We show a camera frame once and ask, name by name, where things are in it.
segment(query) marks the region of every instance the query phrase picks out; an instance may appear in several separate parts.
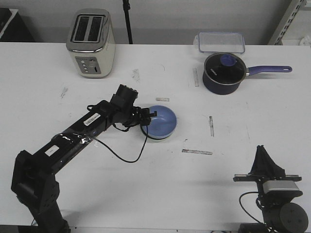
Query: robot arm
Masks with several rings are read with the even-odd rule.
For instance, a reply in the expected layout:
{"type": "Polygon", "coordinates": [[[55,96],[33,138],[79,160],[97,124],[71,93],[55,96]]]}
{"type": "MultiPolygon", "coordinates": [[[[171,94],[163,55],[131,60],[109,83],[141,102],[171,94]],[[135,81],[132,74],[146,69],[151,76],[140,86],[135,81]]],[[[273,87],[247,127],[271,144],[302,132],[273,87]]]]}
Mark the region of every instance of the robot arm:
{"type": "Polygon", "coordinates": [[[149,108],[134,107],[138,92],[120,85],[110,102],[105,100],[88,108],[89,112],[33,155],[21,151],[16,157],[11,189],[34,216],[45,233],[70,233],[62,218],[57,198],[59,183],[55,174],[85,148],[93,137],[114,123],[125,127],[149,125],[149,108]]]}
{"type": "Polygon", "coordinates": [[[241,224],[239,233],[304,233],[308,216],[304,209],[291,201],[302,195],[295,182],[298,175],[286,175],[285,170],[271,159],[263,146],[257,146],[256,157],[250,173],[235,175],[235,182],[256,182],[257,206],[262,211],[264,224],[241,224]]]}

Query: stain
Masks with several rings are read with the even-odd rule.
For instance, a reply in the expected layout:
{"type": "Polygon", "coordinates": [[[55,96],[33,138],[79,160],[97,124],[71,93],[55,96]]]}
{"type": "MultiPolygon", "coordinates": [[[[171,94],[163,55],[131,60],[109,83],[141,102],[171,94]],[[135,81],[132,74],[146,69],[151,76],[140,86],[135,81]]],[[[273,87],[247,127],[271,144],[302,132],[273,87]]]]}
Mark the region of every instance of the stain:
{"type": "Polygon", "coordinates": [[[62,94],[60,95],[60,98],[62,99],[62,98],[66,95],[67,92],[68,92],[68,88],[67,88],[67,87],[64,87],[63,92],[62,92],[62,94]]]}
{"type": "Polygon", "coordinates": [[[132,79],[134,79],[137,83],[140,82],[140,77],[139,77],[139,70],[138,69],[133,69],[132,71],[132,79]]]}
{"type": "Polygon", "coordinates": [[[210,135],[213,137],[214,136],[214,123],[213,123],[213,117],[212,116],[209,117],[208,123],[209,123],[209,127],[210,127],[210,135]]]}
{"type": "Polygon", "coordinates": [[[161,98],[161,97],[157,97],[155,100],[156,100],[156,101],[169,102],[169,101],[170,101],[170,98],[161,98]]]}
{"type": "Polygon", "coordinates": [[[204,151],[204,150],[188,150],[188,149],[182,149],[182,153],[193,153],[193,154],[207,154],[207,155],[212,155],[213,152],[210,151],[204,151]]]}
{"type": "Polygon", "coordinates": [[[164,65],[162,65],[162,64],[159,64],[160,66],[162,66],[163,67],[163,69],[164,69],[164,71],[165,71],[165,66],[164,65]]]}

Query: black cable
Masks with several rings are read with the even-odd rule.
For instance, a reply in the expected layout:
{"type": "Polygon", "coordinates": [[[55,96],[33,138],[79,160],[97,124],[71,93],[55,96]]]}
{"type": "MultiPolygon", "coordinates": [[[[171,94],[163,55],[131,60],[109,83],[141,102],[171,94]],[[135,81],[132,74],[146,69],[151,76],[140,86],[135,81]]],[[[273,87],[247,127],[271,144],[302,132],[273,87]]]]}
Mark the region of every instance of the black cable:
{"type": "Polygon", "coordinates": [[[264,206],[262,206],[261,203],[259,202],[259,197],[256,198],[256,205],[261,211],[263,210],[264,206]]]}
{"type": "Polygon", "coordinates": [[[89,111],[91,111],[91,110],[92,110],[92,108],[93,108],[94,106],[95,106],[95,105],[90,104],[90,105],[88,105],[88,106],[86,107],[86,109],[88,109],[89,111]]]}
{"type": "Polygon", "coordinates": [[[137,161],[140,159],[140,156],[141,156],[141,154],[142,154],[142,151],[144,150],[144,147],[145,147],[145,145],[146,145],[147,138],[148,138],[148,126],[146,126],[146,128],[147,128],[147,134],[146,134],[146,138],[145,138],[144,144],[142,145],[142,148],[141,148],[141,150],[140,150],[140,153],[139,153],[138,158],[137,158],[136,160],[133,160],[133,161],[129,161],[129,160],[125,160],[125,159],[121,158],[121,157],[118,156],[106,143],[102,142],[101,140],[97,139],[96,137],[92,137],[92,136],[88,136],[88,137],[90,137],[90,138],[92,138],[93,140],[95,140],[95,141],[99,142],[100,144],[104,145],[104,146],[105,146],[108,150],[110,150],[111,153],[113,153],[118,159],[121,159],[123,162],[132,164],[132,163],[137,162],[137,161]]]}
{"type": "Polygon", "coordinates": [[[243,207],[242,205],[242,202],[241,202],[241,198],[247,194],[252,194],[252,193],[259,193],[259,192],[246,192],[246,193],[243,193],[240,197],[239,197],[239,203],[240,203],[240,206],[241,208],[245,211],[245,213],[247,213],[248,216],[250,216],[253,220],[255,220],[256,222],[260,223],[260,224],[264,224],[262,222],[260,222],[259,220],[257,220],[256,218],[254,218],[249,212],[247,212],[247,210],[245,210],[245,208],[243,207]]]}

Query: bowl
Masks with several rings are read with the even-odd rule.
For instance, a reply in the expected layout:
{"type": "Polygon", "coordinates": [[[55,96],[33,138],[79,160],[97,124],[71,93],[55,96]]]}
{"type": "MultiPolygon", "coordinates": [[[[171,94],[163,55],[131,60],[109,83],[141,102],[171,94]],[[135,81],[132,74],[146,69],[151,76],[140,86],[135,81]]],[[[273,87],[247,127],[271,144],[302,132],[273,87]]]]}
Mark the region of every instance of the bowl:
{"type": "Polygon", "coordinates": [[[150,113],[156,111],[157,116],[151,118],[151,122],[148,125],[148,135],[146,126],[140,126],[141,131],[144,135],[154,140],[161,140],[169,137],[174,132],[177,125],[175,113],[170,108],[162,105],[154,105],[149,109],[150,113]]]}

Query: container lid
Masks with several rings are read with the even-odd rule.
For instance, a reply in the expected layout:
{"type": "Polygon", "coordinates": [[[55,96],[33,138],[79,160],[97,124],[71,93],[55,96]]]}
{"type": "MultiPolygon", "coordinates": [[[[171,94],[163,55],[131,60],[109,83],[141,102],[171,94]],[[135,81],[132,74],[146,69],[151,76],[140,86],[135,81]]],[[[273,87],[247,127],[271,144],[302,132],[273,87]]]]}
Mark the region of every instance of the container lid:
{"type": "Polygon", "coordinates": [[[199,32],[196,39],[200,52],[245,52],[245,41],[240,33],[199,32]]]}

